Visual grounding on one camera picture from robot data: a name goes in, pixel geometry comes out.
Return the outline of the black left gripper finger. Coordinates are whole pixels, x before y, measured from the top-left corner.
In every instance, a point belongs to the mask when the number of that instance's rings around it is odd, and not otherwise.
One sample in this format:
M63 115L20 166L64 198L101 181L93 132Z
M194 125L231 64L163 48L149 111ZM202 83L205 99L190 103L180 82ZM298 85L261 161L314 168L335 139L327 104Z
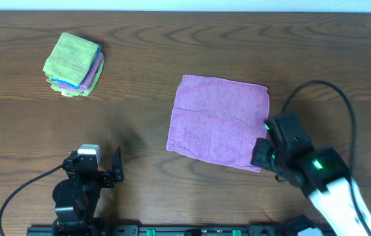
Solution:
M73 170L75 165L79 162L79 155L77 151L70 151L69 156L64 159L62 168L64 170Z
M124 171L121 163L121 147L118 146L115 150L114 156L111 161L112 173L115 182L124 181Z

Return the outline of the purple microfiber cloth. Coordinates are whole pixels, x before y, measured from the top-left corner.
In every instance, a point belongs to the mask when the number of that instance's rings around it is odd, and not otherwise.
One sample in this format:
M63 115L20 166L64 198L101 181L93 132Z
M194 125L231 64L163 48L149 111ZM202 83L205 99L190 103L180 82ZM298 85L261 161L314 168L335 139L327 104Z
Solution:
M252 165L269 116L267 87L217 77L184 75L176 91L166 144L211 164L259 172Z

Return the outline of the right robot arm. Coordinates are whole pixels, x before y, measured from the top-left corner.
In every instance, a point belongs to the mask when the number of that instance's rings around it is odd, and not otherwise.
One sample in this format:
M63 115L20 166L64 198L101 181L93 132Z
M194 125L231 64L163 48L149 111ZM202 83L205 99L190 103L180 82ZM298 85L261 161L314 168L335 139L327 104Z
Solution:
M256 140L252 165L301 189L336 235L371 235L371 213L338 152L315 149L295 113L265 120L265 129L269 136Z

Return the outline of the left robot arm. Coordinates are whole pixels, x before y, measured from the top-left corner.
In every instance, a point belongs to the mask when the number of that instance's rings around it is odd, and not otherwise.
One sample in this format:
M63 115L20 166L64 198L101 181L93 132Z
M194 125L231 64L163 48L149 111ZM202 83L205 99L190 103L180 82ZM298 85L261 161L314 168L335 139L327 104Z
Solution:
M104 220L94 217L103 188L113 188L124 180L121 148L117 147L111 160L111 170L98 169L100 147L84 144L72 151L62 163L68 178L56 185L52 192L58 227L53 235L111 235Z

